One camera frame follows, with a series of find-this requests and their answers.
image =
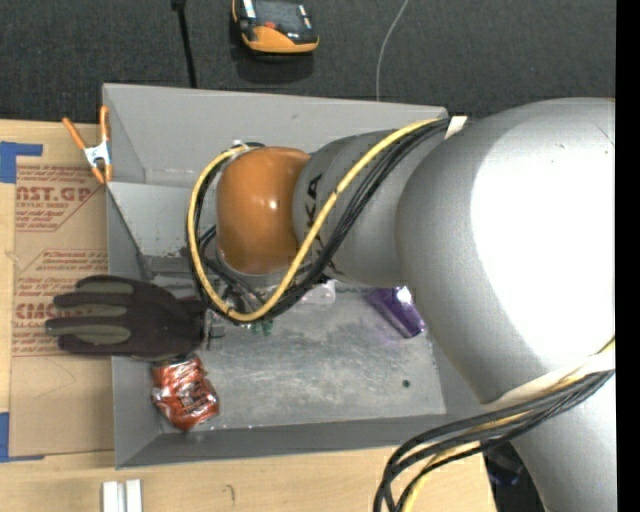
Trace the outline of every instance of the purple object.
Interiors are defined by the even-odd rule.
[[[367,300],[405,338],[413,338],[424,331],[424,320],[406,286],[377,288],[367,296]]]

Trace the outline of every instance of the black glove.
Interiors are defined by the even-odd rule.
[[[178,300],[143,281],[91,276],[53,303],[60,311],[87,311],[45,322],[47,334],[57,336],[58,346],[68,352],[159,360],[187,354],[202,341],[204,303]]]

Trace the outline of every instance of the red snack bag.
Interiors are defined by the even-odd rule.
[[[151,400],[182,431],[216,416],[220,403],[198,356],[151,368]]]

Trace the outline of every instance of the orange and black device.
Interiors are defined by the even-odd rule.
[[[232,0],[231,15],[258,55],[310,53],[320,42],[311,13],[296,0]]]

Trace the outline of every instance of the blue tape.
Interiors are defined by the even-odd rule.
[[[9,413],[0,412],[0,464],[3,462],[39,459],[42,459],[42,457],[9,457]]]
[[[0,142],[0,183],[16,182],[17,156],[42,156],[42,144]]]

